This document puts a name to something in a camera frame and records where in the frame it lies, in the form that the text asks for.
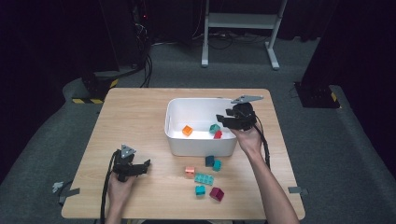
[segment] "person's right arm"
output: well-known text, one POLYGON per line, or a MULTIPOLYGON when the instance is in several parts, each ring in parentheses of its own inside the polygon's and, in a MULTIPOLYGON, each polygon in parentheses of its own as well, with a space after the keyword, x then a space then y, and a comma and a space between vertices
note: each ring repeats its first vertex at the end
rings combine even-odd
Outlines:
POLYGON ((262 140, 254 128, 248 131, 231 130, 247 155, 262 196, 262 205, 270 224, 300 223, 285 191, 265 164, 262 140))

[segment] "wooden table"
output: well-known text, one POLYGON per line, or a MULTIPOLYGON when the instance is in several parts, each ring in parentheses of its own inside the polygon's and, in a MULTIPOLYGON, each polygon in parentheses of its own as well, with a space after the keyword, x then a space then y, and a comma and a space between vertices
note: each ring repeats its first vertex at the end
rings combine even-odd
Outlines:
POLYGON ((265 219, 256 179, 239 144, 231 157, 219 158, 221 170, 215 172, 205 167, 205 158, 174 156, 164 133, 166 108, 172 99, 236 99, 243 94, 264 97, 252 105, 262 121, 272 172, 288 195, 298 218, 303 219, 305 211, 300 195, 288 191, 288 187, 297 185, 270 92, 255 89, 112 89, 71 187, 80 188, 80 194, 67 198, 63 217, 99 218, 111 155, 121 144, 126 144, 137 150, 134 164, 151 159, 151 165, 148 173, 140 175, 134 182, 131 198, 122 215, 124 218, 265 219), (194 166, 196 172, 214 176, 213 187, 224 191, 220 203, 209 196, 210 186, 206 186, 205 197, 196 197, 197 183, 185 176, 186 166, 194 166))

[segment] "white metal stand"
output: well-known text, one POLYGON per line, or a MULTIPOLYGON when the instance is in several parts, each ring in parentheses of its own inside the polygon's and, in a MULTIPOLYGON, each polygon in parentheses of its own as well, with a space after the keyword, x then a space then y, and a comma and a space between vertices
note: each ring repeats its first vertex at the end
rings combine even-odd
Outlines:
POLYGON ((282 22, 283 12, 288 0, 282 0, 280 9, 276 15, 261 15, 261 14, 236 14, 236 13, 210 13, 209 0, 206 0, 205 9, 205 33, 204 44, 202 49, 202 67, 208 67, 208 45, 207 39, 209 36, 209 27, 225 27, 225 28, 248 28, 248 29, 263 29, 273 30, 269 42, 265 42, 265 49, 271 61, 274 70, 279 69, 274 53, 274 43, 276 40, 277 31, 282 22))

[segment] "black base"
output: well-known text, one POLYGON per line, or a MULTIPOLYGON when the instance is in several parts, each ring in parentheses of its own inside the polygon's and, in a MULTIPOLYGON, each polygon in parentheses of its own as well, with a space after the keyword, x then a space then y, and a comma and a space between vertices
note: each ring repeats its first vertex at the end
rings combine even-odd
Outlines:
POLYGON ((340 108, 335 94, 329 87, 306 87, 295 82, 294 87, 300 97, 303 107, 310 108, 340 108))

